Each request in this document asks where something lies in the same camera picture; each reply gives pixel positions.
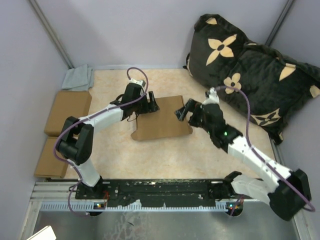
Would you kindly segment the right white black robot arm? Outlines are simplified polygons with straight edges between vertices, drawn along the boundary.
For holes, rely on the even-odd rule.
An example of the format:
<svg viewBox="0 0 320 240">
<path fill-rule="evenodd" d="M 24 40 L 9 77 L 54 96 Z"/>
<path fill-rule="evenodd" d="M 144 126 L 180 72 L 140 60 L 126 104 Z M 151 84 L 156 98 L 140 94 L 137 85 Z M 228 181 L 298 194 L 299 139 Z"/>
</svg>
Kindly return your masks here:
<svg viewBox="0 0 320 240">
<path fill-rule="evenodd" d="M 284 221 L 291 220 L 312 199 L 307 174 L 277 163 L 250 145 L 239 130 L 226 123 L 218 103 L 189 99 L 175 115 L 182 122 L 187 113 L 191 113 L 190 126 L 202 128 L 218 149 L 241 160 L 259 176 L 255 179 L 242 173 L 231 173 L 225 177 L 228 182 L 222 189 L 226 197 L 245 195 L 257 199 L 269 205 Z"/>
</svg>

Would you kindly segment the brown cardboard box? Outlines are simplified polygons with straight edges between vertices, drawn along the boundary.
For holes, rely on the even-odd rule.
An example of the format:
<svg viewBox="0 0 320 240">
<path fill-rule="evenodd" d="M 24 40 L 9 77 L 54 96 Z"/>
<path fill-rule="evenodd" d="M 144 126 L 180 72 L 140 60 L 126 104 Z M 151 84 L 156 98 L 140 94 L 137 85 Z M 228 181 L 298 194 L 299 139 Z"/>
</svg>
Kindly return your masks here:
<svg viewBox="0 0 320 240">
<path fill-rule="evenodd" d="M 136 120 L 136 130 L 131 134 L 135 141 L 187 136 L 193 133 L 187 121 L 179 121 L 175 111 L 184 106 L 181 95 L 155 99 L 159 110 L 141 114 Z"/>
</svg>

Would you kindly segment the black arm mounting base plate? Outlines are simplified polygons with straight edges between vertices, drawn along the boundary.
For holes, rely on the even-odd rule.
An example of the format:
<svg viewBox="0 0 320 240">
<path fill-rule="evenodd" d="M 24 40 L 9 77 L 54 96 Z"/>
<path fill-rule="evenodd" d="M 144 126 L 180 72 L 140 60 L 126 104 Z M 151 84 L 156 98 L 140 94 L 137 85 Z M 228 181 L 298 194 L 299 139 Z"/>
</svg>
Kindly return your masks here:
<svg viewBox="0 0 320 240">
<path fill-rule="evenodd" d="M 95 187 L 81 183 L 77 200 L 103 200 L 109 207 L 214 207 L 217 201 L 238 196 L 223 179 L 104 179 Z"/>
</svg>

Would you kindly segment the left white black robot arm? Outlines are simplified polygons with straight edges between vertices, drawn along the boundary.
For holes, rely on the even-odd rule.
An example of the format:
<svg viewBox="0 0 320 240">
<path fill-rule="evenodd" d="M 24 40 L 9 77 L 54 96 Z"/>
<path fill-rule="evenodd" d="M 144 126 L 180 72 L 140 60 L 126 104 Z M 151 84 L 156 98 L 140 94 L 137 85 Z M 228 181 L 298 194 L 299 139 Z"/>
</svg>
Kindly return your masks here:
<svg viewBox="0 0 320 240">
<path fill-rule="evenodd" d="M 53 154 L 77 172 L 79 186 L 86 191 L 85 195 L 97 199 L 103 195 L 104 186 L 103 178 L 91 160 L 95 134 L 132 114 L 139 116 L 159 109 L 153 91 L 145 92 L 139 82 L 128 83 L 124 93 L 102 110 L 79 118 L 68 117 L 56 139 Z"/>
</svg>

